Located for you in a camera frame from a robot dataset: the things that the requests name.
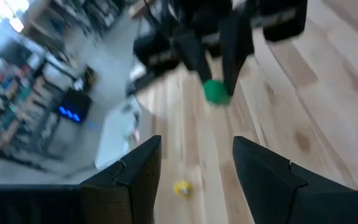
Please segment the green mini stapler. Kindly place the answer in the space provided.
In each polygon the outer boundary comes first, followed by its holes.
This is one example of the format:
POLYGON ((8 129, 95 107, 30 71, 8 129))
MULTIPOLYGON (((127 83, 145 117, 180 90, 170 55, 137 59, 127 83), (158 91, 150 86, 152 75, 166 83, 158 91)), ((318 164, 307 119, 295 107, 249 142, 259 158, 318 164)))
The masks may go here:
POLYGON ((207 80, 203 84, 205 99, 214 105, 227 105, 231 97, 227 94, 224 84, 220 80, 207 80))

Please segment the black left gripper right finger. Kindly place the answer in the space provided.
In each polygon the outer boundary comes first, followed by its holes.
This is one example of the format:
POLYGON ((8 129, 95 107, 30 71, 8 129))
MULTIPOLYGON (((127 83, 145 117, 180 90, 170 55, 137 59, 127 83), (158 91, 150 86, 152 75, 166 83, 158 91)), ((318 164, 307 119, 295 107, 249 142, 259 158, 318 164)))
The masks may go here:
POLYGON ((333 224, 318 195, 352 191, 242 136, 233 159, 256 224, 333 224))

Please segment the yellow mini stapler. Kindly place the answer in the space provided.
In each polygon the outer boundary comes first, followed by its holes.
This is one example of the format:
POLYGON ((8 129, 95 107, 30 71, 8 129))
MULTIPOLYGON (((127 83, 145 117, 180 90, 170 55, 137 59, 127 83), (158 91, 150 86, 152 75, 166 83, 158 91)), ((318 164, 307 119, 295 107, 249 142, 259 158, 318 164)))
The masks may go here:
POLYGON ((174 183, 173 189, 175 194, 188 198, 192 195, 194 186, 186 180, 181 180, 174 183))

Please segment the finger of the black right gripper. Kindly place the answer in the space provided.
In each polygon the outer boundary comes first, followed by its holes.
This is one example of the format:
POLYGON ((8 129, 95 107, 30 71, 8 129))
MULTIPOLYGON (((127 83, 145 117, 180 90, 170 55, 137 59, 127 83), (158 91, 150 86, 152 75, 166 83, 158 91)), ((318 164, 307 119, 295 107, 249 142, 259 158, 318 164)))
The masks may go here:
POLYGON ((219 22, 224 87, 233 96, 238 74, 247 57, 254 54, 250 19, 232 14, 219 22))
POLYGON ((201 84, 212 79, 205 48, 194 31, 187 30, 172 38, 172 46, 189 71, 197 72, 201 84))

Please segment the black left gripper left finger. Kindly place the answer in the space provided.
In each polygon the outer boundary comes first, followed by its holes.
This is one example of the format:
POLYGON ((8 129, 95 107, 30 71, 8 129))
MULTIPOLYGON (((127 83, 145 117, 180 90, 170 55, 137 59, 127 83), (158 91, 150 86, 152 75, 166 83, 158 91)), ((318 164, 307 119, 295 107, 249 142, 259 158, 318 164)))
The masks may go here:
POLYGON ((154 135, 82 182, 85 223, 154 224, 161 157, 161 136, 154 135))

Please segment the black aluminium table frame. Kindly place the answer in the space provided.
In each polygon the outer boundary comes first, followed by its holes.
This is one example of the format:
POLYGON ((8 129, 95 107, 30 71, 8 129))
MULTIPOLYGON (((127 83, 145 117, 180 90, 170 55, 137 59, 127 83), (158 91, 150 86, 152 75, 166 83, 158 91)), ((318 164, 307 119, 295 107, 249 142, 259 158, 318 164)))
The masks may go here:
POLYGON ((154 72, 144 72, 141 70, 134 70, 130 73, 130 79, 126 85, 126 97, 135 95, 137 92, 146 88, 155 79, 154 72))

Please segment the white plastic bin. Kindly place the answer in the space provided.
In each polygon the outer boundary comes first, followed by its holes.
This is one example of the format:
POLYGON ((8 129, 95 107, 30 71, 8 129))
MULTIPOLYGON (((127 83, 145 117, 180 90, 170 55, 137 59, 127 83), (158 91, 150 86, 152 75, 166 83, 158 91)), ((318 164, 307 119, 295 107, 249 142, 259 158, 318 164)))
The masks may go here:
POLYGON ((131 96, 106 114, 94 165, 103 170, 129 153, 139 141, 141 108, 131 96))

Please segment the black device with blue lights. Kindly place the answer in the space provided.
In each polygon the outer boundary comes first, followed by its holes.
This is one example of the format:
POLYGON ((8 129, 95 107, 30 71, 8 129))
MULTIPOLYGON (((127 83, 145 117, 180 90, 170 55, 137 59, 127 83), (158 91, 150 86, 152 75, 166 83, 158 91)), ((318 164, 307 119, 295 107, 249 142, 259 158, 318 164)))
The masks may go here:
POLYGON ((87 118, 92 99, 83 91, 70 88, 62 98, 56 112, 75 123, 83 123, 87 118))

